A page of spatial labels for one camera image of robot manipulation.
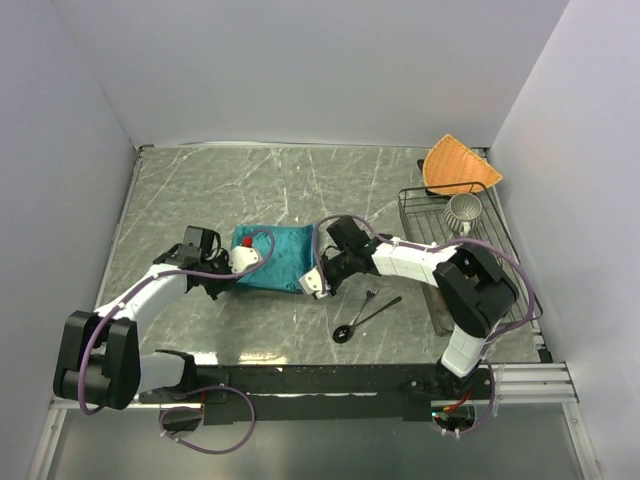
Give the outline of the teal satin napkin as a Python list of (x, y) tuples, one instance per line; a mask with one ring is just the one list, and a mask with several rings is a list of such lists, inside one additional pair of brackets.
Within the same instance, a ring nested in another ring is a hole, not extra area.
[(292, 227), (238, 225), (232, 236), (233, 247), (242, 245), (247, 237), (252, 237), (252, 246), (265, 257), (270, 249), (270, 237), (265, 233), (255, 234), (255, 231), (269, 230), (275, 238), (275, 249), (270, 260), (257, 272), (240, 278), (238, 284), (249, 289), (301, 292), (299, 278), (315, 266), (312, 245), (314, 227), (314, 224)]

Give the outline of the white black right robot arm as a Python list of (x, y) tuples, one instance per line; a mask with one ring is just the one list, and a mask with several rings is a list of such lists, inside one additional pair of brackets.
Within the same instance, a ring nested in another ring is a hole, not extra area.
[(377, 232), (363, 218), (331, 215), (327, 232), (338, 250), (329, 258), (319, 253), (312, 232), (315, 266), (299, 278), (307, 295), (320, 299), (334, 295), (354, 274), (401, 277), (439, 290), (453, 321), (444, 353), (431, 383), (452, 399), (473, 383), (492, 334), (519, 299), (519, 290), (496, 260), (503, 253), (474, 239), (458, 238), (443, 244), (420, 244)]

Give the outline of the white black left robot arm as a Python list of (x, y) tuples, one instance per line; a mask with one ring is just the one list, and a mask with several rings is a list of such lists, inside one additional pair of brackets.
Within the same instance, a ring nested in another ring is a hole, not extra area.
[(218, 232), (189, 226), (181, 242), (153, 260), (132, 287), (98, 309), (66, 320), (53, 379), (55, 396), (82, 399), (90, 412), (122, 410), (140, 393), (163, 389), (185, 402), (197, 393), (192, 355), (158, 350), (143, 355), (146, 330), (167, 307), (194, 287), (211, 298), (228, 290), (254, 255), (226, 250)]

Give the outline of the silver fork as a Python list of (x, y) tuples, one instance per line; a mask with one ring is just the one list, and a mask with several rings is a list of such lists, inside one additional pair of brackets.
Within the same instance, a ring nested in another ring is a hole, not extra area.
[(356, 315), (352, 318), (352, 320), (349, 322), (349, 326), (354, 326), (356, 324), (356, 322), (360, 319), (365, 307), (370, 303), (370, 301), (376, 297), (376, 295), (379, 293), (380, 291), (380, 284), (379, 283), (374, 283), (373, 285), (371, 285), (365, 294), (365, 299), (364, 302), (362, 303), (360, 309), (358, 310), (358, 312), (356, 313)]

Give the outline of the black spoon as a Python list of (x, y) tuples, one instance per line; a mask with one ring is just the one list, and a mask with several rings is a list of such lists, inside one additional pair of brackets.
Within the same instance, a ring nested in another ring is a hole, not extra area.
[(390, 300), (389, 302), (387, 302), (386, 304), (384, 304), (379, 309), (375, 310), (371, 314), (369, 314), (366, 317), (364, 317), (363, 319), (361, 319), (360, 316), (356, 316), (348, 324), (343, 324), (343, 325), (338, 326), (334, 330), (334, 332), (332, 334), (332, 340), (337, 344), (346, 343), (347, 341), (349, 341), (353, 337), (354, 332), (355, 332), (355, 330), (356, 330), (356, 328), (358, 326), (360, 326), (362, 324), (365, 324), (366, 322), (372, 320), (374, 317), (376, 317), (377, 315), (381, 314), (382, 312), (385, 312), (389, 308), (397, 305), (402, 300), (403, 300), (402, 296), (397, 296), (397, 297), (393, 298), (392, 300)]

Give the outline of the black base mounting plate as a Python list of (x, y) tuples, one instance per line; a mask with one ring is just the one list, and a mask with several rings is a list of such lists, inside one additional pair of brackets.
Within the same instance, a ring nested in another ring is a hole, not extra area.
[(204, 407), (206, 425), (249, 421), (400, 418), (429, 422), (434, 402), (493, 394), (485, 367), (459, 379), (436, 364), (202, 365), (196, 392), (164, 387), (139, 396), (142, 404)]

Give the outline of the orange woven fan basket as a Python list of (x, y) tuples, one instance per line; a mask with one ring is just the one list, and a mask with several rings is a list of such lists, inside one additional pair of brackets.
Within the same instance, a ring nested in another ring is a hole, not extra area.
[(451, 134), (444, 135), (424, 159), (425, 187), (433, 193), (478, 193), (495, 186), (503, 175)]

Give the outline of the aluminium rail frame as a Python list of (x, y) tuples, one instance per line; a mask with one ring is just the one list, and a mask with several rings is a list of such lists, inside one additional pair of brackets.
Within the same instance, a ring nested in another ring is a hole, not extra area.
[[(142, 404), (84, 416), (52, 401), (32, 479), (584, 479), (599, 471), (561, 363), (487, 369), (488, 400), (434, 402), (429, 422), (400, 418), (206, 425), (204, 407)], [(445, 435), (447, 404), (470, 432)]]

